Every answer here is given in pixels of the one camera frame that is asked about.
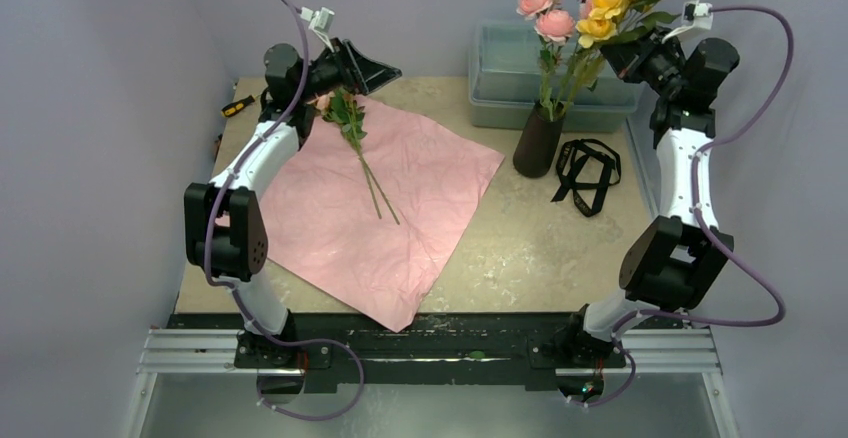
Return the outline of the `aluminium rail frame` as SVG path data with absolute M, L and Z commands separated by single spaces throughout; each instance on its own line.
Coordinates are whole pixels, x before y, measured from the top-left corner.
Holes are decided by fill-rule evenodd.
M 273 289 L 298 331 L 343 341 L 311 347 L 288 368 L 239 368 L 241 320 L 229 297 L 188 268 L 176 310 L 149 333 L 129 437 L 727 437 L 737 431 L 711 333 L 651 320 L 625 337 L 638 374 L 600 409 L 563 399 L 587 381 L 615 390 L 621 358 L 578 367 L 552 338 L 583 304 L 618 288 L 622 258 L 656 210 L 631 122 L 604 141 L 623 182 L 602 214 L 551 204 L 553 177 L 497 171 L 419 315 L 392 332 L 276 264 Z

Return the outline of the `yellow black handled screwdriver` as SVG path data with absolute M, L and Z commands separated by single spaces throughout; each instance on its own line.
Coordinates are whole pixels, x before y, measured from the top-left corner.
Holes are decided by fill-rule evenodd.
M 256 103 L 257 99 L 257 95 L 248 95 L 244 98 L 228 103 L 221 109 L 220 113 L 225 118 L 231 118 Z

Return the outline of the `green translucent plastic storage box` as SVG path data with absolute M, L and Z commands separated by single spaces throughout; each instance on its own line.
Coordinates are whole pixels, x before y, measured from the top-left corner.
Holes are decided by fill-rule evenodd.
M 532 26 L 482 21 L 469 51 L 471 124 L 522 129 L 539 95 L 540 42 Z M 592 90 L 580 89 L 565 118 L 566 133 L 614 133 L 636 112 L 643 87 L 606 66 Z

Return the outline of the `yellow rose stem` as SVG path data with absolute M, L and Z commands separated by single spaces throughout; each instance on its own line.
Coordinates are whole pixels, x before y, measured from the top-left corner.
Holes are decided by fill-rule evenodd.
M 669 15 L 655 9 L 662 0 L 585 0 L 575 30 L 575 51 L 567 62 L 567 75 L 561 81 L 570 108 L 579 90 L 595 84 L 601 71 L 601 47 L 624 44 L 668 21 Z

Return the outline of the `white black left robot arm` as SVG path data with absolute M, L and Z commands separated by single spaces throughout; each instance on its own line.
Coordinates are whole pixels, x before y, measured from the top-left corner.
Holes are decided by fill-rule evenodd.
M 266 87 L 253 135 L 223 171 L 185 190 L 185 245 L 188 262 L 202 269 L 207 283 L 233 295 L 246 330 L 265 334 L 260 355 L 284 367 L 297 357 L 298 340 L 284 331 L 289 311 L 264 272 L 269 238 L 260 199 L 306 143 L 317 113 L 313 98 L 336 90 L 369 95 L 402 72 L 338 38 L 314 59 L 280 43 L 263 60 Z

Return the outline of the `dark cylindrical vase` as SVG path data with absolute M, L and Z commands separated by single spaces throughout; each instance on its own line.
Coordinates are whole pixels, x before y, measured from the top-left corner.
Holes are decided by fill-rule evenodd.
M 527 178 L 546 175 L 554 161 L 563 126 L 563 116 L 551 121 L 548 109 L 536 103 L 514 150 L 514 169 Z

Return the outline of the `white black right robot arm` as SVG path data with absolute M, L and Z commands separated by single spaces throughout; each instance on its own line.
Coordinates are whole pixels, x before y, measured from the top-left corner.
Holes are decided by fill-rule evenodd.
M 716 134 L 712 103 L 739 65 L 737 50 L 723 39 L 706 38 L 685 54 L 678 39 L 651 32 L 600 51 L 622 81 L 646 83 L 658 95 L 649 126 L 660 163 L 660 211 L 626 253 L 618 291 L 570 318 L 561 350 L 576 365 L 612 352 L 620 319 L 636 323 L 634 315 L 643 310 L 699 305 L 728 261 L 720 249 L 734 245 L 732 236 L 720 232 L 708 197 L 696 195 L 709 192 L 709 174 L 697 177 L 693 167 L 709 164 L 702 148 Z

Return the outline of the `pink wrapping paper sheet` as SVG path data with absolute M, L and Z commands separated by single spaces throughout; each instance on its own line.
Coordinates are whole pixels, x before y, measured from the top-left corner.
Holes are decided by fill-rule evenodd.
M 271 262 L 392 331 L 413 320 L 503 155 L 361 98 L 363 149 L 318 121 L 260 206 Z

